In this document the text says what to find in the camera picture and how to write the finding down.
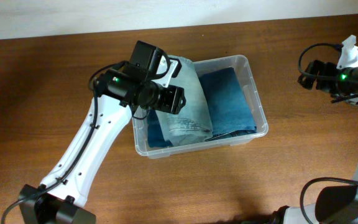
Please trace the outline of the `blue jeans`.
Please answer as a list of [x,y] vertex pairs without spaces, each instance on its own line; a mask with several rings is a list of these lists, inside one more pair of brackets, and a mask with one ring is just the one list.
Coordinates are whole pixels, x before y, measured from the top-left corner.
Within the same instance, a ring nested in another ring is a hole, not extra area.
[[213,126],[211,141],[255,134],[257,125],[232,67],[200,77]]

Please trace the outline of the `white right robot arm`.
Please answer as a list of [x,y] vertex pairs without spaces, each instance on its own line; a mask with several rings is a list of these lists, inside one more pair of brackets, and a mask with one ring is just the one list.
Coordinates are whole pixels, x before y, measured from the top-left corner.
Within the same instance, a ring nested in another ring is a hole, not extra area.
[[[340,44],[330,44],[339,53],[335,63],[314,60],[306,68],[298,66],[298,83],[307,90],[330,95],[332,103],[358,105],[358,46],[349,36]],[[300,192],[299,205],[284,206],[273,212],[270,223],[358,223],[358,149],[351,157],[352,174],[344,179],[318,177]]]

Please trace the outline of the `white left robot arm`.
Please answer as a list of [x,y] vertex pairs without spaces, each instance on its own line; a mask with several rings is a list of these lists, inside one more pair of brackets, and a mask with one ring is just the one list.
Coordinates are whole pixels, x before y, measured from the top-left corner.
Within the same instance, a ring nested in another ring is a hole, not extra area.
[[180,112],[185,91],[170,81],[181,68],[179,59],[139,40],[129,60],[95,72],[88,83],[91,106],[64,155],[38,187],[23,186],[1,221],[18,206],[25,223],[96,223],[85,204],[106,154],[137,110]]

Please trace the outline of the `light grey jeans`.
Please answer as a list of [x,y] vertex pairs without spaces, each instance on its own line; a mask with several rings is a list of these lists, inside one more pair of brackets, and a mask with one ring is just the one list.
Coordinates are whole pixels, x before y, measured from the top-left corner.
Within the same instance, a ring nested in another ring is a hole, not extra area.
[[186,104],[178,114],[157,112],[162,136],[173,146],[194,144],[210,139],[213,137],[213,125],[194,63],[185,57],[171,55],[170,58],[177,59],[181,63],[179,74],[171,78],[170,84],[184,89]]

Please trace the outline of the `dark teal garment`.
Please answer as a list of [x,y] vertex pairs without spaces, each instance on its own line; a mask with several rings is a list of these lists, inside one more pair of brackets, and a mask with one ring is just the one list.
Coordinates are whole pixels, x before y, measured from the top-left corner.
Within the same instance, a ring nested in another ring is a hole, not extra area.
[[147,141],[149,147],[170,147],[172,143],[165,140],[162,129],[154,110],[150,110],[147,116]]

